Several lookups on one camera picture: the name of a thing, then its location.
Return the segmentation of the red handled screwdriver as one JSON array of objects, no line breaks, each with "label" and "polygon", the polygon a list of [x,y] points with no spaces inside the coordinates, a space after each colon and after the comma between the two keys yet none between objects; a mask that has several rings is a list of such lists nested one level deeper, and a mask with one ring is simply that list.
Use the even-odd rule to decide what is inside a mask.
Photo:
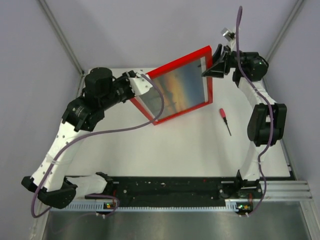
[{"label": "red handled screwdriver", "polygon": [[231,133],[230,128],[229,128],[229,125],[228,125],[227,116],[226,116],[226,113],[225,113],[225,111],[224,111],[223,108],[220,108],[220,109],[219,109],[219,114],[220,114],[220,116],[222,117],[222,119],[223,119],[223,121],[224,121],[224,123],[225,123],[225,125],[226,125],[226,127],[227,127],[227,130],[228,130],[229,135],[232,136],[232,133]]}]

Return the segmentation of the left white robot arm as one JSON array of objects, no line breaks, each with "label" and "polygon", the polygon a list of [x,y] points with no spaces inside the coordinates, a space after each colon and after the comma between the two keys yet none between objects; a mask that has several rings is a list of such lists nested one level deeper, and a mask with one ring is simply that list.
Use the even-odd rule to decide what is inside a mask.
[{"label": "left white robot arm", "polygon": [[131,70],[120,77],[106,67],[91,69],[84,78],[81,95],[71,101],[62,115],[56,138],[39,168],[25,176],[21,184],[45,205],[63,209],[74,199],[91,194],[109,198],[114,191],[111,178],[102,172],[90,176],[67,177],[66,172],[83,142],[105,117],[105,110],[135,97]]}]

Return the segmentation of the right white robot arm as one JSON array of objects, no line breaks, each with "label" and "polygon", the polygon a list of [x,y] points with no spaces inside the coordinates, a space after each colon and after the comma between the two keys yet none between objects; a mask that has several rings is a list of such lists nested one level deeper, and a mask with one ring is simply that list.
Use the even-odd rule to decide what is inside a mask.
[{"label": "right white robot arm", "polygon": [[264,88],[262,78],[269,64],[258,52],[237,52],[219,44],[212,63],[202,75],[222,79],[234,69],[232,80],[252,107],[247,125],[250,144],[233,185],[234,194],[245,198],[252,189],[258,188],[260,178],[264,177],[262,163],[266,152],[283,138],[287,106],[272,99]]}]

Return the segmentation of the right aluminium corner post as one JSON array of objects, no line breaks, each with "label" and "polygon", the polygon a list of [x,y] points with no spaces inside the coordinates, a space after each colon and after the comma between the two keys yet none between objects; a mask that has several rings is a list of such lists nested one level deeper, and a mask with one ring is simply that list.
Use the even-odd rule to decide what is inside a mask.
[{"label": "right aluminium corner post", "polygon": [[268,63],[270,63],[272,61],[272,59],[273,59],[274,55],[276,54],[278,48],[280,47],[280,45],[284,41],[286,35],[288,34],[290,28],[292,27],[292,25],[294,24],[295,20],[299,16],[299,14],[302,11],[302,9],[303,9],[303,7],[304,7],[306,2],[307,2],[306,0],[295,0],[294,1],[293,7],[290,9],[289,14],[285,18],[285,21],[281,25],[281,28],[279,29],[276,37],[272,41],[272,44],[271,44],[270,48],[268,49],[268,51],[267,51],[267,53],[265,55],[264,59]]}]

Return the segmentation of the aluminium corner post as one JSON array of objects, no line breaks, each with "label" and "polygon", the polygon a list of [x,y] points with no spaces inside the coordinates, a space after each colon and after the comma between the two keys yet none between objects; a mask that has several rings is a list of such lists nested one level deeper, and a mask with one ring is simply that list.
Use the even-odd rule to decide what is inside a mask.
[{"label": "aluminium corner post", "polygon": [[279,29],[276,37],[272,41],[272,44],[271,44],[270,48],[268,49],[268,51],[267,51],[267,53],[265,55],[264,59],[268,63],[270,63],[272,61],[272,59],[273,59],[274,55],[276,54],[278,48],[280,47],[280,45],[284,41],[286,35],[288,34],[290,28],[292,27],[292,25],[294,24],[295,20],[299,16],[299,14],[302,11],[302,9],[303,9],[303,7],[304,7],[306,2],[307,2],[306,0],[295,0],[294,1],[293,7],[290,9],[289,14],[285,18],[285,21],[281,25],[281,28]]},{"label": "aluminium corner post", "polygon": [[64,52],[66,53],[67,57],[69,58],[70,62],[76,69],[76,71],[82,76],[84,74],[84,70],[77,59],[68,39],[66,38],[63,30],[61,29],[54,13],[52,12],[50,6],[48,5],[46,0],[36,0],[37,4],[39,5],[40,9],[42,10],[45,18],[47,19],[50,27],[52,28],[55,36],[57,37],[58,41],[60,42]]}]

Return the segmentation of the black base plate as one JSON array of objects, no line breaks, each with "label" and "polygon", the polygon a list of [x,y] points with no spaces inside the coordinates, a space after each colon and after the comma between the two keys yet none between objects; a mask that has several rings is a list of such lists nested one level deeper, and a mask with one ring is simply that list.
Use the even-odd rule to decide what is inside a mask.
[{"label": "black base plate", "polygon": [[243,180],[238,172],[235,177],[165,177],[165,176],[111,176],[102,193],[88,194],[86,199],[118,198],[122,203],[126,199],[146,201],[151,198],[180,197],[183,200],[192,197],[220,199],[259,199],[263,195],[260,180]]}]

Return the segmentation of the left aluminium corner post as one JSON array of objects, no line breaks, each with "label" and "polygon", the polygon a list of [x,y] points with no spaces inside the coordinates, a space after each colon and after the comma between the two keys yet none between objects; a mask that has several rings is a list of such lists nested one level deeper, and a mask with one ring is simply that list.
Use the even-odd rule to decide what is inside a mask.
[{"label": "left aluminium corner post", "polygon": [[52,28],[55,36],[57,37],[58,41],[60,42],[64,52],[66,53],[67,57],[69,58],[70,62],[76,69],[76,71],[82,76],[84,74],[84,70],[77,59],[68,39],[66,38],[63,30],[61,29],[54,13],[52,12],[50,6],[48,5],[46,0],[36,0],[37,4],[39,5],[40,9],[42,10],[45,18],[47,19],[50,27]]}]

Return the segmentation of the aluminium front rail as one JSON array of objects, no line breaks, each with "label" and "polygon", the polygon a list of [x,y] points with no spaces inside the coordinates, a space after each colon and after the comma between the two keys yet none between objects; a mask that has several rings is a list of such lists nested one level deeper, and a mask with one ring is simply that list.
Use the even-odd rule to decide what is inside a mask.
[{"label": "aluminium front rail", "polygon": [[271,202],[300,202],[312,200],[311,190],[306,181],[279,180],[267,181],[265,201]]}]

